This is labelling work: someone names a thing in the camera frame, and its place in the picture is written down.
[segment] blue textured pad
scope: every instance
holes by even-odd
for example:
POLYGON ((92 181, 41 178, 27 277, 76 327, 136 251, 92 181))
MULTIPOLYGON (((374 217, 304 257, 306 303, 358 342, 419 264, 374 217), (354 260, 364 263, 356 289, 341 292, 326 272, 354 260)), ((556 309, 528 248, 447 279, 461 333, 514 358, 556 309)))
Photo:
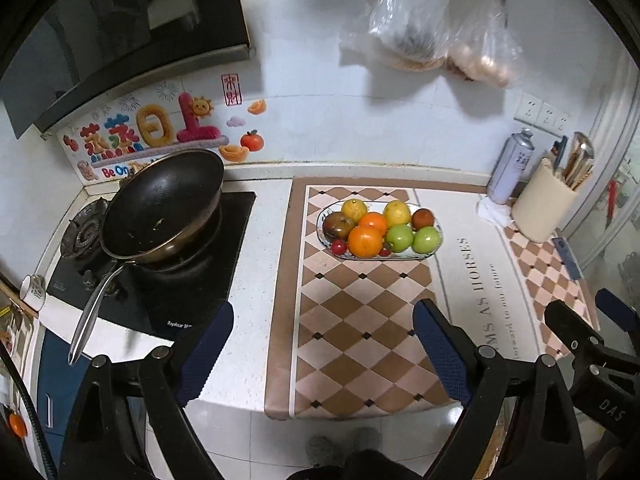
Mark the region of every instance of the blue textured pad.
POLYGON ((471 400, 471 392, 466 385, 464 361, 422 300, 414 306, 414 330, 447 395, 466 407, 471 400))
POLYGON ((225 301, 180 368, 180 387, 175 394, 178 405, 184 408, 187 402, 198 398, 233 327, 234 310, 225 301))
POLYGON ((601 288, 595 297, 596 306, 625 332, 638 330, 638 314, 626 306, 620 298, 606 288, 601 288))

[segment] silver bolt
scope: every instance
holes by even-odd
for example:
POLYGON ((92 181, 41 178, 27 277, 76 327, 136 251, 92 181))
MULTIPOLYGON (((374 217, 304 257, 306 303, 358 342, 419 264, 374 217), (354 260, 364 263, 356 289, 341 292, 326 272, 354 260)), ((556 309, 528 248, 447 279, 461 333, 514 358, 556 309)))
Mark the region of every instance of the silver bolt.
POLYGON ((107 357, 104 355, 97 355, 91 359, 91 366, 94 368, 100 368, 107 362, 107 357))
POLYGON ((543 365, 549 368, 556 366, 556 360, 553 359, 553 357, 551 357, 549 354, 544 354, 540 360, 542 361, 543 365))
POLYGON ((167 357, 169 355, 169 347, 168 346, 159 346, 152 350, 151 355, 156 359, 162 359, 163 357, 167 357))
POLYGON ((485 359, 493 359, 495 357, 495 350, 487 345, 481 346, 478 349, 478 353, 485 359))

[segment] beige utensil holder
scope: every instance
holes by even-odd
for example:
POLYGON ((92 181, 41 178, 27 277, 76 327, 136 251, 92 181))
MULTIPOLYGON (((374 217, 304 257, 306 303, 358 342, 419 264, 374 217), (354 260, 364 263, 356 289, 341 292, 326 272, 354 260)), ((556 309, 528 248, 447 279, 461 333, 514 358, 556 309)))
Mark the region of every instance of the beige utensil holder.
POLYGON ((569 211, 578 194, 554 177, 551 162, 543 158, 511 215, 529 240, 544 243, 569 211))

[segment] frying pan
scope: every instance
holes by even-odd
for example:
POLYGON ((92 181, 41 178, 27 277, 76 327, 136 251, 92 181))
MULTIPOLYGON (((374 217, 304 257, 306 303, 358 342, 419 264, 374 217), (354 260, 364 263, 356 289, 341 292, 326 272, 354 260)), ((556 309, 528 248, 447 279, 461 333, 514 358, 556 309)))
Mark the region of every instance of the frying pan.
POLYGON ((100 226, 100 245, 113 265, 82 311, 70 365, 82 355, 109 284, 128 266, 166 260, 192 241, 218 208, 223 173, 215 153, 184 150, 149 164, 116 193, 100 226))

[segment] small white mug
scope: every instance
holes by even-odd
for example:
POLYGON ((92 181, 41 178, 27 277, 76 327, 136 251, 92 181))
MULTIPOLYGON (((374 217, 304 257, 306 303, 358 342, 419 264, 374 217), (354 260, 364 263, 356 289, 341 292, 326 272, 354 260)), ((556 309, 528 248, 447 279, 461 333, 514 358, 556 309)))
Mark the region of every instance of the small white mug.
POLYGON ((44 278, 37 274, 30 274, 22 280, 20 286, 20 299, 33 310, 39 311, 45 300, 44 278))

